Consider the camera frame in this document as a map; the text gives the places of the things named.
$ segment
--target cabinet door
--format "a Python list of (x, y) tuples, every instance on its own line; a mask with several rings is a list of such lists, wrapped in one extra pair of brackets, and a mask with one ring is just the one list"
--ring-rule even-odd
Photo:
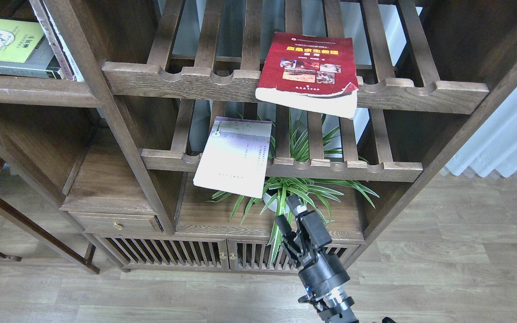
[(106, 247), (125, 264), (124, 268), (161, 268), (227, 271), (225, 240), (135, 239), (104, 237)]
[[(264, 241), (236, 241), (228, 240), (228, 263), (234, 271), (264, 271), (264, 272), (298, 272), (290, 257), (281, 248), (271, 264), (272, 248)], [(338, 256), (342, 263), (354, 253), (359, 245), (330, 244), (325, 247), (326, 252)]]

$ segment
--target book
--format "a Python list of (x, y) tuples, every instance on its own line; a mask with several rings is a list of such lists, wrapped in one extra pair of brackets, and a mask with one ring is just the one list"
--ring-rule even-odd
[(359, 88), (352, 39), (276, 32), (258, 83), (258, 100), (352, 118)]
[(62, 78), (59, 62), (38, 23), (0, 18), (0, 48), (2, 47), (4, 49), (0, 51), (0, 74)]
[(25, 63), (44, 36), (36, 22), (0, 18), (0, 61)]
[(39, 21), (39, 24), (45, 33), (45, 37), (47, 37), (47, 42), (49, 42), (57, 62), (61, 67), (63, 77), (67, 80), (76, 80), (73, 69), (69, 64), (65, 51), (63, 50), (63, 45), (59, 41), (57, 33), (55, 32), (55, 24), (51, 20), (51, 16), (45, 7), (45, 4), (43, 4), (41, 0), (33, 0), (31, 1), (31, 7), (33, 8), (35, 17), (37, 17), (37, 21)]
[(263, 197), (271, 121), (217, 117), (193, 184), (242, 196)]

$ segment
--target wooden cabinet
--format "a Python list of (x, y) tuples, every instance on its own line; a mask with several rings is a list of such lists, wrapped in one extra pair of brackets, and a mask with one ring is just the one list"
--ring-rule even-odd
[[(264, 261), (273, 214), (253, 211), (240, 225), (228, 220), (234, 201), (206, 204), (212, 192), (192, 185), (201, 157), (189, 149), (195, 100), (213, 100), (211, 118), (227, 101), (256, 118), (265, 3), (246, 2), (241, 57), (218, 57), (224, 1), (207, 0), (197, 53), (185, 57), (173, 54), (182, 0), (167, 0), (160, 19), (151, 0), (43, 2), (86, 81), (0, 76), (0, 156), (123, 268), (293, 270), (283, 255), (269, 268)], [(343, 37), (341, 2), (321, 2), (327, 35)], [(381, 196), (376, 208), (354, 192), (333, 205), (331, 250), (345, 266), (517, 86), (517, 4), (483, 14), (481, 0), (355, 2), (372, 59), (357, 70), (359, 105), (371, 118), (356, 129), (361, 140), (340, 119), (343, 158), (325, 159), (320, 115), (308, 113), (310, 160), (296, 162), (289, 109), (277, 106), (267, 166), (275, 176), (367, 180)], [(395, 65), (379, 4), (396, 7), (406, 37)], [(302, 32), (301, 10), (285, 1), (286, 31)]]

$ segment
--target wooden drawer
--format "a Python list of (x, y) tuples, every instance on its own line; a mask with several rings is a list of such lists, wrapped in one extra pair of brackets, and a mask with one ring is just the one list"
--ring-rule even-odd
[(86, 232), (118, 233), (161, 232), (154, 215), (70, 212)]

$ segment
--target robotic arm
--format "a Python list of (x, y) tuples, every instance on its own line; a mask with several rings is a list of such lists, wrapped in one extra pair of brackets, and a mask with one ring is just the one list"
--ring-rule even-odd
[[(332, 242), (328, 231), (314, 211), (307, 211), (297, 196), (289, 196), (287, 205), (295, 215), (293, 231), (283, 215), (275, 218), (282, 233), (283, 246), (295, 267), (302, 266), (298, 276), (307, 294), (299, 303), (310, 303), (325, 323), (359, 323), (351, 310), (355, 303), (343, 289), (350, 280), (336, 255), (329, 255), (324, 246)], [(385, 317), (382, 323), (396, 323)]]

